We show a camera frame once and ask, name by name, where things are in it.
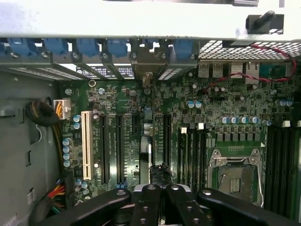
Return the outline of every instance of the green circuit board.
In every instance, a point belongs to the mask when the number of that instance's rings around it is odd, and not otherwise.
[[[271,70],[263,71],[262,76],[272,76]],[[86,181],[88,193],[80,186],[75,188],[76,201],[93,198],[125,181],[127,189],[133,191],[142,177],[148,176],[141,175],[139,162],[143,124],[151,123],[153,164],[165,162],[173,183],[187,184],[194,192],[212,187],[260,205],[266,175],[265,122],[291,120],[294,105],[282,106],[279,101],[293,101],[298,79],[277,84],[229,79],[206,93],[202,90],[211,78],[200,78],[197,72],[172,82],[156,81],[150,89],[138,81],[96,81],[95,87],[87,81],[63,82],[62,97],[71,101],[72,108],[71,119],[63,121],[63,138],[73,140],[68,170],[74,171],[75,180],[81,177],[81,129],[73,127],[72,117],[82,111],[94,111],[99,116],[92,123],[93,154],[95,160],[101,156],[105,165],[95,169],[93,179]],[[152,111],[151,121],[145,120],[145,109]],[[219,165],[215,153],[226,162]]]

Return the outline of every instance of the motherboard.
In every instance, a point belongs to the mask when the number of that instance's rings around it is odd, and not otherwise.
[[[285,67],[261,64],[259,76],[283,77]],[[175,80],[148,85],[61,83],[71,108],[70,118],[62,120],[64,166],[74,173],[76,203],[115,187],[132,192],[150,182],[152,165],[163,164],[172,183],[192,192],[211,187],[264,206],[269,178],[279,177],[267,172],[268,134],[290,130],[299,109],[294,101],[299,77],[278,83],[236,77],[207,89],[219,74],[205,72],[200,65]],[[290,164],[293,149],[282,149]]]

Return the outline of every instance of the white label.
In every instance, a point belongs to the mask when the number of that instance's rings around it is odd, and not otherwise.
[[[8,220],[3,226],[17,226],[20,223],[18,214],[16,213],[11,219]]]
[[[27,204],[31,205],[34,201],[36,201],[37,195],[36,190],[34,188],[29,190],[29,193],[27,194]]]

